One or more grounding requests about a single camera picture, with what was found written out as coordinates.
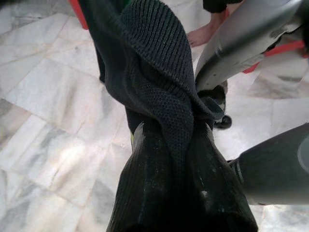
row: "black plastic part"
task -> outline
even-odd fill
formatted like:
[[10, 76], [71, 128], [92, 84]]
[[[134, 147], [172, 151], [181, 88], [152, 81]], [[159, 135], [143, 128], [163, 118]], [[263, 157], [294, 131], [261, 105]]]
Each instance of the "black plastic part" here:
[[230, 162], [250, 204], [309, 204], [309, 124]]

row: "floor tile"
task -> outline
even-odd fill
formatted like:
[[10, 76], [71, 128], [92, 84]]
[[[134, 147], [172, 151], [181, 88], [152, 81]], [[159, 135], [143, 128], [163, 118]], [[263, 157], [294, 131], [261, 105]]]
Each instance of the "floor tile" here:
[[55, 42], [50, 46], [50, 48], [46, 52], [46, 57], [52, 57], [55, 53], [63, 53], [71, 50], [78, 49], [78, 46], [88, 43], [87, 41], [69, 41], [66, 39], [62, 39], [57, 37]]
[[68, 20], [64, 14], [55, 14], [25, 25], [0, 36], [0, 45], [52, 43]]
[[0, 151], [0, 167], [4, 170], [10, 170], [32, 144], [45, 124], [44, 120], [31, 115], [10, 139], [6, 147]]
[[127, 124], [126, 115], [124, 115], [121, 119], [121, 123], [112, 143], [125, 149], [131, 150], [131, 131]]
[[52, 0], [52, 12], [75, 16], [69, 1], [64, 0]]
[[0, 35], [12, 30], [11, 6], [0, 7]]
[[309, 68], [308, 59], [302, 58], [300, 52], [290, 51], [267, 57], [259, 68], [281, 77], [301, 78]]
[[37, 53], [33, 56], [0, 65], [0, 98], [4, 98], [43, 57], [43, 53]]
[[161, 2], [165, 3], [169, 7], [179, 6], [185, 3], [190, 3], [197, 0], [160, 0]]
[[260, 232], [307, 232], [308, 215], [307, 205], [266, 206]]
[[262, 220], [263, 220], [263, 211], [264, 206], [261, 205], [250, 205], [250, 209], [254, 215], [255, 221], [258, 225], [258, 227], [261, 226]]
[[0, 169], [0, 218], [5, 214], [23, 177]]
[[171, 10], [180, 20], [186, 33], [206, 25], [210, 14], [203, 9], [203, 1], [189, 1], [181, 5], [171, 6]]
[[49, 47], [50, 44], [48, 43], [0, 46], [0, 54], [6, 54], [5, 56], [0, 56], [0, 65], [38, 53], [43, 53]]
[[115, 201], [115, 193], [100, 179], [93, 187], [76, 232], [106, 231]]
[[272, 107], [273, 100], [228, 95], [227, 114], [233, 125], [214, 131], [215, 143], [226, 159], [237, 158], [270, 138]]
[[93, 100], [86, 121], [77, 135], [86, 141], [107, 148], [123, 120], [126, 120], [123, 105], [113, 99], [102, 86], [100, 95]]
[[29, 117], [28, 111], [0, 99], [0, 151]]
[[111, 144], [106, 152], [98, 179], [114, 193], [117, 191], [120, 173], [131, 154], [131, 149], [116, 144]]
[[13, 170], [84, 206], [106, 151], [47, 124]]
[[261, 70], [257, 69], [252, 73], [244, 74], [241, 72], [232, 76], [228, 79], [228, 94], [230, 96], [248, 96], [250, 94], [249, 89], [260, 73]]
[[48, 54], [47, 57], [93, 77], [99, 77], [98, 60], [92, 42], [77, 45], [72, 49], [64, 48], [59, 52]]
[[74, 232], [81, 213], [63, 198], [24, 180], [0, 218], [0, 231]]
[[59, 37], [71, 42], [92, 41], [89, 30], [83, 29], [81, 23], [76, 17], [70, 17], [68, 19], [59, 33]]
[[275, 101], [271, 135], [275, 136], [309, 122], [308, 106], [309, 98]]
[[101, 96], [98, 79], [44, 59], [5, 98], [47, 122], [76, 133]]
[[130, 149], [116, 144], [110, 145], [77, 232], [106, 231], [112, 214], [120, 173], [131, 154]]
[[15, 1], [11, 8], [14, 29], [52, 15], [51, 0]]

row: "black shoe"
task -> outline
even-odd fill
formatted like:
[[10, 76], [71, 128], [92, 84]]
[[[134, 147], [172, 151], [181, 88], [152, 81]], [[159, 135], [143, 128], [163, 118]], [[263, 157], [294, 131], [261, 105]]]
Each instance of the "black shoe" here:
[[232, 118], [228, 115], [225, 115], [220, 121], [215, 121], [215, 128], [219, 129], [228, 129], [232, 126]]

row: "bare foot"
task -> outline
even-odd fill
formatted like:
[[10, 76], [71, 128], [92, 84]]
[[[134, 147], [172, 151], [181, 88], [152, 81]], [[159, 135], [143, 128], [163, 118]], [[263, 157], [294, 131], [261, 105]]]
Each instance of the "bare foot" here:
[[226, 11], [222, 13], [211, 14], [211, 21], [209, 24], [194, 30], [187, 34], [188, 41], [191, 47], [197, 47], [202, 44], [208, 43], [216, 30], [226, 19]]

